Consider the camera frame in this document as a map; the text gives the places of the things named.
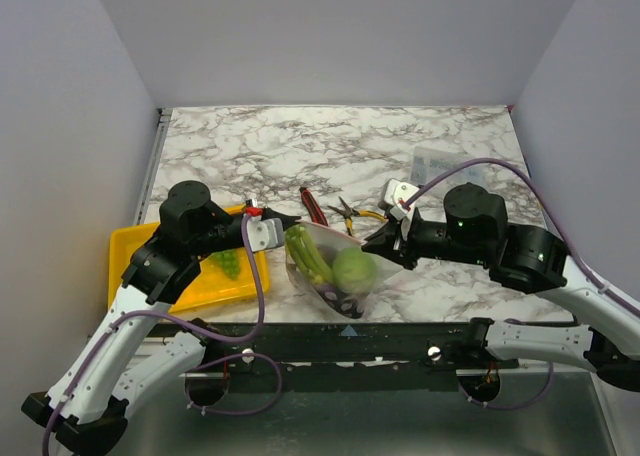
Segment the green toy grapes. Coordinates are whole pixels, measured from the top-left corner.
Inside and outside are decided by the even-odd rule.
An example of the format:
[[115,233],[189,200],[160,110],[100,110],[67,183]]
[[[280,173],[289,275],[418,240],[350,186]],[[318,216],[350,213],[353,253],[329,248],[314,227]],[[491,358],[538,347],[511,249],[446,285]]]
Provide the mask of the green toy grapes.
[[224,250],[211,255],[213,263],[231,280],[238,278],[240,263],[235,249]]

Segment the green toy cabbage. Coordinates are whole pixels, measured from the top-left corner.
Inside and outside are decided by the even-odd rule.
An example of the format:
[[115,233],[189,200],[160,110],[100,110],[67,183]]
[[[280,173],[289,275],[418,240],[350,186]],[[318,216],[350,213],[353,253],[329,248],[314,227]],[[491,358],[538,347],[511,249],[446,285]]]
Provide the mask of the green toy cabbage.
[[375,285],[377,266],[359,247],[345,248],[332,263],[335,285],[346,293],[367,293]]

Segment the green toy celery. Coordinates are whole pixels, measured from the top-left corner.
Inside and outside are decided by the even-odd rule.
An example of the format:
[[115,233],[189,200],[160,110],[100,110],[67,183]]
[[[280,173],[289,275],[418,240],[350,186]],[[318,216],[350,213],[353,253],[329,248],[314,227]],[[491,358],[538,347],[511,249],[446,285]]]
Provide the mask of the green toy celery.
[[333,271],[323,259],[309,231],[295,225],[285,232],[286,249],[298,270],[314,284],[332,284]]

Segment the clear zip top bag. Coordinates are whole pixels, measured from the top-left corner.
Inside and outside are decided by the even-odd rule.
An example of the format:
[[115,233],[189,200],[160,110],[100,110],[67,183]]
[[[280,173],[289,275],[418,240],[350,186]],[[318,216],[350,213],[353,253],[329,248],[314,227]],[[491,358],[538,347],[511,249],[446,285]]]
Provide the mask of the clear zip top bag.
[[359,240],[309,221],[285,231],[285,268],[299,291],[349,319],[361,318],[367,297],[401,270],[364,252]]

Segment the purple toy eggplant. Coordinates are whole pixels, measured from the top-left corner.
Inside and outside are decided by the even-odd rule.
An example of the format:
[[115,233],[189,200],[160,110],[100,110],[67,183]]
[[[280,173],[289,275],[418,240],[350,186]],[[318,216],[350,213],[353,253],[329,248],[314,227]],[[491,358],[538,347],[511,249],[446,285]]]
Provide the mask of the purple toy eggplant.
[[349,319],[360,319],[365,312],[367,293],[346,293],[332,284],[313,287],[319,297],[336,313]]

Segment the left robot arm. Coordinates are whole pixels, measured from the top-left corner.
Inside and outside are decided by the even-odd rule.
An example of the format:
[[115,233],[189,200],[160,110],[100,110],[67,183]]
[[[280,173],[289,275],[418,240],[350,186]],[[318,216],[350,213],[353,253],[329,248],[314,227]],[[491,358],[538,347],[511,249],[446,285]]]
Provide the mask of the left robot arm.
[[[45,429],[43,454],[51,439],[74,455],[108,454],[144,400],[185,371],[214,369],[222,356],[219,343],[245,343],[262,329],[265,301],[255,255],[282,246],[298,217],[252,206],[231,215],[212,201],[205,184],[192,180],[169,190],[159,216],[76,361],[48,391],[31,393],[22,404],[22,412]],[[237,248],[247,254],[256,289],[253,328],[226,336],[170,315],[200,275],[202,261]]]

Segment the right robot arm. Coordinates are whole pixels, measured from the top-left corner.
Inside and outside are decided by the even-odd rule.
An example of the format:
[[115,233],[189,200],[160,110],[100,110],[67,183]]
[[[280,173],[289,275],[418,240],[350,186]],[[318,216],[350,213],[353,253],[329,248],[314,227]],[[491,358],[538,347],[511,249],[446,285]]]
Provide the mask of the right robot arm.
[[445,222],[413,209],[366,237],[364,251],[407,270],[422,258],[479,265],[491,281],[536,295],[571,312],[569,326],[514,324],[474,318],[443,357],[460,368],[529,359],[596,374],[617,388],[639,389],[639,305],[609,298],[611,287],[582,269],[566,242],[548,230],[511,223],[504,199],[466,183],[447,192]]

